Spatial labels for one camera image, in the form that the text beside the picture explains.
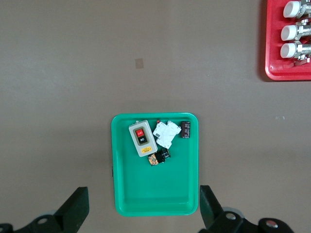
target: black button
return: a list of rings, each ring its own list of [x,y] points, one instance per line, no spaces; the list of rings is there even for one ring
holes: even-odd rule
[[[139,144],[144,144],[144,143],[146,143],[148,141],[147,141],[146,136],[142,136],[142,137],[138,138],[138,142],[139,142]]]

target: silver screw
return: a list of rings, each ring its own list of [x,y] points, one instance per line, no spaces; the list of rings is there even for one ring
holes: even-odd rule
[[[272,221],[272,220],[268,220],[266,221],[266,224],[268,227],[271,227],[271,228],[278,228],[278,225],[276,222]]]
[[[46,223],[47,221],[48,221],[47,218],[42,218],[42,219],[40,219],[37,223],[38,223],[38,224],[43,224],[43,223]]]
[[[236,220],[237,219],[237,217],[235,217],[235,215],[233,214],[233,213],[228,213],[228,214],[226,214],[225,215],[228,219],[230,219],[230,220]]]

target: white electronic component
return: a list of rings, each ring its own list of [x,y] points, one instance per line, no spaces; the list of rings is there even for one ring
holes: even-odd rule
[[[147,120],[131,125],[128,129],[140,157],[157,152],[156,141]]]
[[[167,125],[160,121],[156,125],[156,129],[154,130],[153,134],[158,138],[156,142],[160,146],[169,149],[172,145],[172,140],[177,134],[180,133],[180,131],[180,126],[169,120]]]

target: red tray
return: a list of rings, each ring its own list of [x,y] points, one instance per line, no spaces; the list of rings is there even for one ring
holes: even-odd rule
[[[284,18],[283,10],[290,0],[268,0],[266,59],[265,69],[268,77],[276,81],[311,80],[311,63],[293,67],[293,60],[281,58],[283,44],[281,31],[286,25],[293,25],[295,18]]]

